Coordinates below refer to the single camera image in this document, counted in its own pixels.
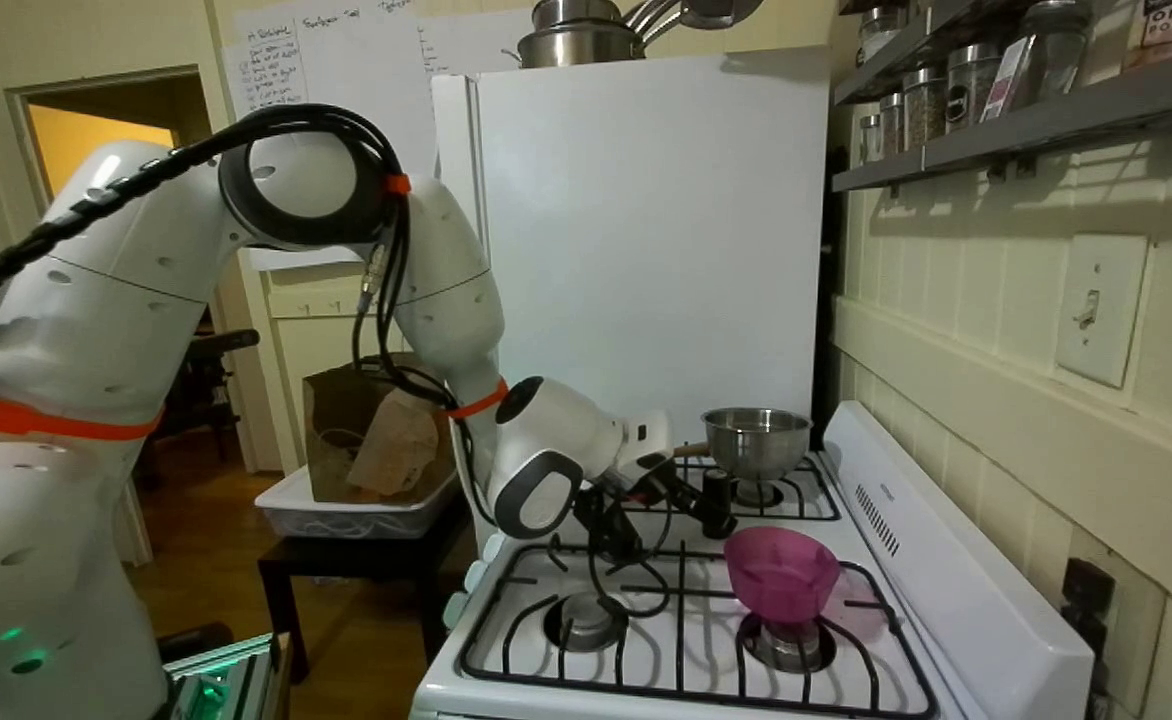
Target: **metal bowl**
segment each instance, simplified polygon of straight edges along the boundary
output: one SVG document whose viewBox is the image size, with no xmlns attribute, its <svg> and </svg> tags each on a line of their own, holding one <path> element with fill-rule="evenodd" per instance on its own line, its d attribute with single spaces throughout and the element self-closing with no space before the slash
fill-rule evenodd
<svg viewBox="0 0 1172 720">
<path fill-rule="evenodd" d="M 569 68 L 642 59 L 641 42 L 625 23 L 576 23 L 560 32 L 531 32 L 515 46 L 520 68 Z"/>
<path fill-rule="evenodd" d="M 809 421 L 778 409 L 717 409 L 705 412 L 706 456 L 737 479 L 776 479 L 800 465 Z"/>
</svg>

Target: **wall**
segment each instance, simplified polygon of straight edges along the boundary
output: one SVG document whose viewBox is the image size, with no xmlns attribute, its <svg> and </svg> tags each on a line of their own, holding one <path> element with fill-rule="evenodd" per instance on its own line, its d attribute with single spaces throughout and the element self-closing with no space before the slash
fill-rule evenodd
<svg viewBox="0 0 1172 720">
<path fill-rule="evenodd" d="M 1068 241 L 1148 236 L 1119 389 L 1057 369 Z M 835 304 L 859 398 L 1059 596 L 1068 557 L 1114 575 L 1114 716 L 1172 720 L 1172 131 L 1039 161 L 1031 179 L 948 176 L 854 192 Z"/>
<path fill-rule="evenodd" d="M 26 176 L 14 89 L 69 83 L 86 78 L 129 78 L 154 68 L 197 68 L 208 93 L 212 126 L 223 126 L 223 93 L 212 27 L 200 0 L 0 0 L 0 223 L 5 241 L 26 231 L 38 196 Z"/>
</svg>

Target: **refrigerator door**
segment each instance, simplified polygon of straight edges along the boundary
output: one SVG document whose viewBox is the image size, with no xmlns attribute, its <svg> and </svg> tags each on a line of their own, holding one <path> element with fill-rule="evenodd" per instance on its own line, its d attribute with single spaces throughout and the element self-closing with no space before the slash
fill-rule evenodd
<svg viewBox="0 0 1172 720">
<path fill-rule="evenodd" d="M 828 59 L 803 52 L 441 81 L 441 171 L 506 314 L 499 374 L 617 418 L 809 418 Z"/>
</svg>

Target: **metal shelf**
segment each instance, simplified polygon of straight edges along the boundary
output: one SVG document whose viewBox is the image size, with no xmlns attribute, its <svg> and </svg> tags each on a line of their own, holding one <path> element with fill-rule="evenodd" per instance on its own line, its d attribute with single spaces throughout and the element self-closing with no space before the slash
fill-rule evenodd
<svg viewBox="0 0 1172 720">
<path fill-rule="evenodd" d="M 981 36 L 1000 14 L 1014 14 L 1022 0 L 931 0 L 926 17 L 899 27 L 867 63 L 832 89 L 835 103 L 876 101 L 899 89 L 899 78 L 920 59 L 944 55 L 948 50 Z"/>
<path fill-rule="evenodd" d="M 878 164 L 859 164 L 859 169 L 835 171 L 832 176 L 832 188 L 835 192 L 878 188 L 878 186 L 910 179 L 920 171 L 925 171 L 925 158 L 920 153 L 905 153 L 905 158 L 893 158 L 893 161 L 878 161 Z"/>
<path fill-rule="evenodd" d="M 1135 63 L 1105 83 L 1087 83 L 1068 96 L 1014 109 L 991 126 L 940 136 L 920 153 L 846 169 L 832 179 L 832 188 L 884 188 L 920 176 L 983 169 L 1009 158 L 1123 140 L 1148 128 L 1172 128 L 1172 59 Z"/>
</svg>

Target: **stovetop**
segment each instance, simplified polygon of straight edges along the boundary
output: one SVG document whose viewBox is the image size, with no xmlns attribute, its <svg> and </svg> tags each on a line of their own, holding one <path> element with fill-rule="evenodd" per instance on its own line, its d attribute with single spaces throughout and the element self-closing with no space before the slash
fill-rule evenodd
<svg viewBox="0 0 1172 720">
<path fill-rule="evenodd" d="M 593 573 L 630 618 L 602 647 L 563 647 L 563 602 L 594 596 Z M 772 670 L 776 642 L 755 633 L 761 625 L 733 596 L 718 551 L 673 547 L 642 564 L 609 567 L 582 547 L 531 545 L 503 567 L 461 670 L 499 684 L 811 716 L 936 713 L 899 618 L 859 564 L 845 564 L 814 642 L 809 647 L 778 644 L 778 657 L 803 670 Z"/>
<path fill-rule="evenodd" d="M 737 490 L 718 484 L 722 477 L 705 456 L 678 456 L 676 473 L 694 490 Z M 871 575 L 871 557 L 814 456 L 772 479 L 768 492 L 753 490 L 733 505 L 741 529 L 795 529 L 840 557 L 835 591 L 814 642 L 803 644 L 761 633 L 729 584 L 722 539 L 706 539 L 691 516 L 661 502 L 628 502 L 625 511 L 647 547 L 642 564 L 611 567 L 588 551 L 579 529 L 515 547 L 478 620 L 465 633 L 456 671 L 499 687 L 571 687 L 737 713 L 936 716 L 936 693 L 905 618 Z M 571 633 L 563 609 L 594 603 L 594 589 L 628 609 L 625 629 L 609 633 L 600 647 L 563 647 L 560 638 Z"/>
<path fill-rule="evenodd" d="M 717 467 L 678 460 L 678 477 L 705 490 Z M 741 642 L 755 620 L 729 589 L 722 539 L 662 505 L 625 505 L 647 547 L 628 567 L 588 567 L 579 524 L 563 524 L 557 545 L 525 547 L 497 532 L 413 716 L 1083 716 L 1083 642 L 871 412 L 840 406 L 814 465 L 776 490 L 778 505 L 737 505 L 737 520 L 803 532 L 840 561 L 828 642 Z M 588 602 L 594 584 L 628 609 L 625 633 L 609 633 L 611 609 Z M 828 644 L 828 670 L 788 670 Z"/>
</svg>

